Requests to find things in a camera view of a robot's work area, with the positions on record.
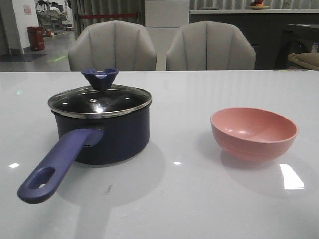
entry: cushion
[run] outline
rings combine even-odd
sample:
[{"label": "cushion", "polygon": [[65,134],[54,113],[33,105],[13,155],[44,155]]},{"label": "cushion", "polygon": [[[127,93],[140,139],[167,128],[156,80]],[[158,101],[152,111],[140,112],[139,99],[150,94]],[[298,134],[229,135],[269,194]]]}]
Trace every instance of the cushion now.
[{"label": "cushion", "polygon": [[288,60],[303,68],[319,71],[319,52],[292,53],[288,55]]}]

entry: floor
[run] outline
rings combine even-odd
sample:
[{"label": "floor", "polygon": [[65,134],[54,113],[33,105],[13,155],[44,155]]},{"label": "floor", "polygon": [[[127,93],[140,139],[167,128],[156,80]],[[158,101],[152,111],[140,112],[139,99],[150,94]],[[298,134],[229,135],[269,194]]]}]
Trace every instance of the floor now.
[{"label": "floor", "polygon": [[27,51],[25,54],[46,54],[31,62],[0,62],[0,72],[17,71],[70,71],[67,59],[69,47],[75,41],[74,31],[60,31],[58,35],[45,37],[45,49]]}]

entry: saucepan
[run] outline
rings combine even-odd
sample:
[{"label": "saucepan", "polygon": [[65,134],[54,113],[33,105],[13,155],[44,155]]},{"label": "saucepan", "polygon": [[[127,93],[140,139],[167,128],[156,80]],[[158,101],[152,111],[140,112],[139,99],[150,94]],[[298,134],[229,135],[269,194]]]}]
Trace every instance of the saucepan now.
[{"label": "saucepan", "polygon": [[49,98],[60,140],[18,190],[25,202],[36,204],[57,190],[74,161],[110,164],[141,152],[150,137],[151,94],[143,89],[112,84],[117,69],[88,69],[90,86]]}]

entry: door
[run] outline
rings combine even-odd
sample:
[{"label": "door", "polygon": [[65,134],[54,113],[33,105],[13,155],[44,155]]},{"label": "door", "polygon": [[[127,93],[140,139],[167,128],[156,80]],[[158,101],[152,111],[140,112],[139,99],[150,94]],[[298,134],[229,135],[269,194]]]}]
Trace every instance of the door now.
[{"label": "door", "polygon": [[0,56],[9,54],[7,38],[4,30],[3,19],[0,6]]}]

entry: lid knob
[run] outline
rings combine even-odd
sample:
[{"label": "lid knob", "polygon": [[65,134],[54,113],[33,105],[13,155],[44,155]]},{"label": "lid knob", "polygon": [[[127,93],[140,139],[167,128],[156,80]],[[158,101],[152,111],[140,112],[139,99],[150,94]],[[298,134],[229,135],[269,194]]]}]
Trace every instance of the lid knob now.
[{"label": "lid knob", "polygon": [[90,82],[94,90],[103,92],[111,87],[118,72],[119,70],[115,68],[108,68],[104,71],[87,69],[82,71],[82,74]]}]

